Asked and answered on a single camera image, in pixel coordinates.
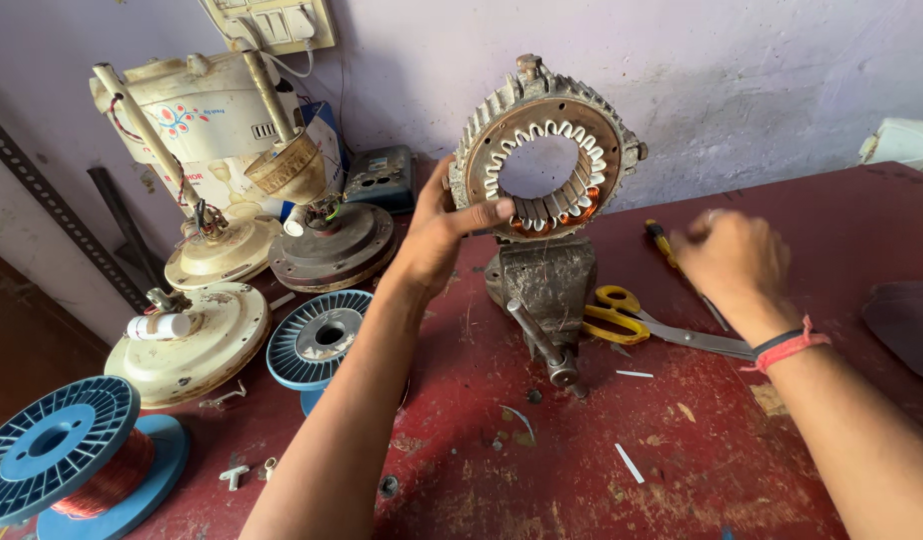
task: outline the scissors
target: scissors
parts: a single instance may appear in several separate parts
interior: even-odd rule
[[[608,307],[586,305],[584,314],[606,321],[634,332],[626,335],[615,333],[586,322],[581,323],[581,331],[590,335],[622,345],[635,345],[650,336],[657,336],[670,343],[694,347],[743,361],[755,362],[755,351],[749,344],[730,337],[721,337],[663,325],[641,308],[641,302],[628,289],[617,285],[603,285],[595,289],[595,298]]]

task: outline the black wristband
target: black wristband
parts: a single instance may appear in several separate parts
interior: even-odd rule
[[[805,333],[805,328],[793,329],[791,331],[786,331],[785,333],[768,339],[765,343],[754,348],[755,357],[758,358],[762,356],[765,351],[775,347],[776,345],[781,345],[782,343],[788,341],[791,338],[797,338]],[[811,334],[817,334],[814,329],[812,329]]]

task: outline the copper coil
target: copper coil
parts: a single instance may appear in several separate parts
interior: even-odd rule
[[[515,216],[511,220],[511,227],[515,229],[519,235],[525,237],[526,239],[537,239],[538,237],[544,237],[552,231],[552,224],[547,220],[545,221],[545,226],[541,227],[541,230],[527,230],[523,225],[521,218]]]
[[[111,456],[95,475],[51,506],[71,519],[94,518],[111,510],[132,495],[152,468],[156,446],[149,436],[137,427],[125,439],[121,448]]]
[[[583,210],[579,215],[565,214],[558,217],[558,221],[566,227],[573,227],[575,225],[582,225],[591,215],[595,214],[595,211],[598,209],[598,187],[592,185],[588,188],[587,192],[588,198],[591,199],[591,205]]]

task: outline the red thread bracelet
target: red thread bracelet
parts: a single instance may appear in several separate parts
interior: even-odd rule
[[[775,362],[783,361],[809,347],[821,345],[823,343],[831,345],[831,338],[827,335],[823,333],[812,333],[812,321],[808,318],[808,315],[805,315],[805,318],[801,320],[801,324],[805,327],[801,335],[783,341],[765,350],[761,354],[758,354],[758,360],[755,362],[754,367],[739,368],[739,371],[760,371],[766,373],[769,366]]]

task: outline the red workbench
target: red workbench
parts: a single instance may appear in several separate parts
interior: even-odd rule
[[[792,300],[923,425],[923,379],[861,319],[872,286],[923,280],[923,174],[883,163],[602,215],[581,232],[598,256],[598,285],[630,289],[667,325],[723,334],[642,227],[649,217],[684,227],[711,208],[762,215],[781,232]],[[583,337],[577,363],[591,391],[576,399],[529,361],[520,327],[486,294],[483,268],[495,250],[490,235],[464,240],[456,276],[428,307],[383,469],[398,489],[377,498],[377,537],[848,537],[767,377],[739,372],[743,360],[659,339],[627,347],[627,357]],[[275,300],[285,289],[274,282],[265,271],[252,284]],[[272,327],[308,298],[277,309]],[[174,490],[129,538],[239,534],[265,485],[262,464],[281,457],[304,417],[299,393],[269,374],[264,349],[236,379],[247,397],[225,411],[199,409],[200,399],[152,411],[188,428],[191,453]],[[236,388],[232,379],[208,397]],[[526,399],[533,389],[538,404]],[[502,406],[524,414],[534,440]],[[229,492],[219,473],[239,464],[251,472]],[[4,538],[32,530],[12,527]]]

